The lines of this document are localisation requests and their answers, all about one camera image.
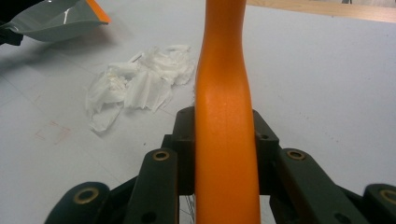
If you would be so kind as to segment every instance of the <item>crumpled paper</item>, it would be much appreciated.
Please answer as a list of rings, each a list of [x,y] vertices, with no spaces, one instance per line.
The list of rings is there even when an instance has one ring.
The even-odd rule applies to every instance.
[[[172,98],[172,86],[184,85],[195,71],[190,47],[154,47],[139,52],[128,63],[111,63],[88,89],[86,110],[90,126],[105,131],[123,108],[156,111]]]

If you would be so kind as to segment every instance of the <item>white table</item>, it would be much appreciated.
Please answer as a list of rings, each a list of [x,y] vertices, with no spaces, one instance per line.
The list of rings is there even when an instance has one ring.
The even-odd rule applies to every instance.
[[[1,223],[43,223],[75,185],[113,189],[136,176],[176,112],[193,104],[192,79],[156,113],[122,112],[107,133],[90,130],[85,89],[108,63],[173,44],[191,45],[198,60],[205,18],[203,0],[98,3],[108,26],[61,43],[0,46]],[[247,7],[244,52],[254,108],[282,147],[308,152],[359,194],[396,185],[395,23]],[[266,223],[269,213],[263,206]]]

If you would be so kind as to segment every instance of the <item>metal ring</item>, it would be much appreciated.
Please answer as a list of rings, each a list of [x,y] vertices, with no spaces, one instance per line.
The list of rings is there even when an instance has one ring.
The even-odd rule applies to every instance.
[[[290,150],[287,152],[288,156],[296,161],[303,161],[305,159],[305,154],[297,151],[297,150]]]
[[[167,151],[157,151],[152,155],[152,158],[155,161],[166,161],[170,157],[169,152]]]
[[[379,191],[379,194],[381,194],[382,198],[384,198],[388,202],[396,205],[396,191],[391,189],[381,189]]]
[[[99,195],[99,190],[93,187],[87,187],[79,190],[73,201],[78,204],[90,203]]]

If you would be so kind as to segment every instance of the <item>orange edge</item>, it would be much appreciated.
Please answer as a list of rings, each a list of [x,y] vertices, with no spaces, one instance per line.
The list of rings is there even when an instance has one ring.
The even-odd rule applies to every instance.
[[[102,8],[95,2],[95,0],[87,0],[88,5],[92,8],[95,15],[99,18],[100,21],[110,23],[111,19],[107,16],[107,14],[102,10]]]

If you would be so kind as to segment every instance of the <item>crumpled tissue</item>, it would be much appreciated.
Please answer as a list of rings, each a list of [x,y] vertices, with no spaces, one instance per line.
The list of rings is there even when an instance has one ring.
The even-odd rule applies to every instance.
[[[172,98],[172,86],[184,85],[195,71],[190,47],[154,47],[128,63],[111,63],[88,89],[85,101],[90,126],[105,131],[125,108],[156,111]]]

